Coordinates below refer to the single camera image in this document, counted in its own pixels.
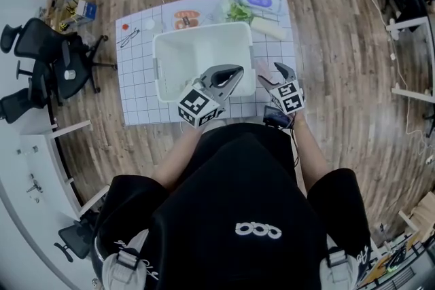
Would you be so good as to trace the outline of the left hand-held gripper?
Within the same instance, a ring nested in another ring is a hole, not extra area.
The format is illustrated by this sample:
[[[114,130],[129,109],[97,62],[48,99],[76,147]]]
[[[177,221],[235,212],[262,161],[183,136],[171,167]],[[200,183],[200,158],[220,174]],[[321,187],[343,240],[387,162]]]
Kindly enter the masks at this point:
[[[225,100],[244,75],[240,65],[217,65],[208,68],[203,78],[194,78],[185,87],[177,102],[180,119],[193,128],[200,128],[226,111]]]

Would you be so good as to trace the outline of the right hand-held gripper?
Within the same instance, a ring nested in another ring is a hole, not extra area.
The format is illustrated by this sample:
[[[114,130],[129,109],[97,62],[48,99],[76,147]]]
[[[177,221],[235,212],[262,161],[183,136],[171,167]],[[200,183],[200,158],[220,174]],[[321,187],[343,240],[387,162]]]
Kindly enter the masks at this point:
[[[275,62],[274,65],[284,80],[289,82],[279,85],[279,83],[272,83],[262,75],[258,76],[260,84],[269,91],[272,102],[285,115],[304,109],[305,102],[294,70],[281,62]]]

